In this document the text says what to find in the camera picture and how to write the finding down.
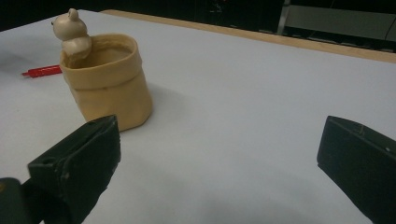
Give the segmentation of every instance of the beige ceramic cup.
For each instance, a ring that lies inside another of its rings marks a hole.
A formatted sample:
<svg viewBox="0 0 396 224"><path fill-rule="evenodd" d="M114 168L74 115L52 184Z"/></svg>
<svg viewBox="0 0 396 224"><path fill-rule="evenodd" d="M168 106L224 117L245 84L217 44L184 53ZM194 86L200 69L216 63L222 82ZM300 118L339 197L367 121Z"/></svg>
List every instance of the beige ceramic cup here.
<svg viewBox="0 0 396 224"><path fill-rule="evenodd" d="M128 35L92 36L92 51L75 60L62 51L60 66L85 120L115 114L119 130L143 124L152 100L136 41Z"/></svg>

